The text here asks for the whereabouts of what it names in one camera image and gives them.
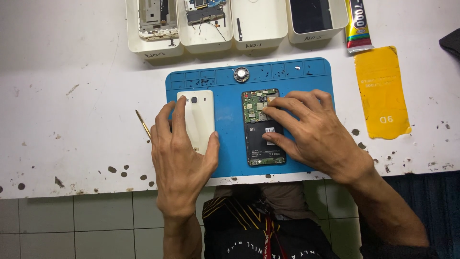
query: glue tube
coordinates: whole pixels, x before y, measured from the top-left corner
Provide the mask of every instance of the glue tube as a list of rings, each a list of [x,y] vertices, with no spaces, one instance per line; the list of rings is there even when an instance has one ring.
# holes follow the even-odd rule
[[[345,28],[348,53],[374,48],[362,0],[347,0],[346,9],[350,20]]]

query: person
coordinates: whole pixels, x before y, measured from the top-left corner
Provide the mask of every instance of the person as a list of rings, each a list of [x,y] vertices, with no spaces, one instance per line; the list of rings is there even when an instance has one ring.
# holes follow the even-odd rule
[[[182,96],[177,103],[164,105],[151,128],[156,204],[165,222],[165,259],[201,258],[195,204],[219,163],[217,132],[209,137],[205,155],[193,150],[185,128],[185,103]],[[263,112],[295,140],[278,133],[265,133],[264,139],[350,192],[369,227],[384,242],[361,247],[365,259],[437,258],[420,219],[340,123],[329,93],[292,91],[271,101]],[[204,204],[202,217],[206,259],[338,258],[303,200],[301,182],[217,187],[215,198]]]

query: tile floor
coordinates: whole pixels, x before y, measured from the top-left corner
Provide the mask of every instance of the tile floor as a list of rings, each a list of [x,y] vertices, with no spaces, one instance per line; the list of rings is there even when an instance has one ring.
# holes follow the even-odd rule
[[[359,259],[361,238],[353,199],[331,180],[305,181],[310,209],[342,259]],[[206,187],[196,209],[213,196]],[[2,259],[162,258],[163,218],[156,191],[0,200]]]

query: black t-shirt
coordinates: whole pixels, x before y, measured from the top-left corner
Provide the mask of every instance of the black t-shirt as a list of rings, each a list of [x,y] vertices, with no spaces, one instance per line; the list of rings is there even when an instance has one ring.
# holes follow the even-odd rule
[[[205,259],[262,259],[266,219],[252,204],[234,197],[205,202]],[[310,219],[273,220],[270,259],[338,259],[321,227]],[[361,247],[364,259],[437,259],[432,249],[384,245]]]

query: white plastic bin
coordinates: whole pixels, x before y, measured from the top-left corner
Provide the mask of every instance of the white plastic bin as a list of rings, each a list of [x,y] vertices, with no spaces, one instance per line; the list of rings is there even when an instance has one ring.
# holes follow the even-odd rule
[[[239,50],[277,47],[288,34],[285,0],[232,0],[231,12]]]
[[[231,48],[233,29],[230,0],[227,0],[227,2],[223,5],[225,18],[217,20],[220,27],[214,26],[215,21],[210,21],[211,24],[202,23],[195,24],[193,26],[188,25],[184,0],[177,0],[176,8],[178,15],[179,39],[190,53],[196,54],[223,51]]]
[[[309,41],[324,40],[334,37],[339,31],[343,30],[348,24],[348,14],[344,0],[329,0],[329,11],[332,19],[332,29],[320,30],[309,33],[296,33],[293,28],[291,2],[286,0],[287,23],[289,41],[292,43],[302,43]]]
[[[126,0],[126,18],[128,27],[128,47],[132,52],[140,55],[144,59],[174,57],[184,53],[184,47],[180,44],[178,37],[173,38],[173,43],[176,46],[170,46],[170,39],[145,41],[139,36],[137,0]]]

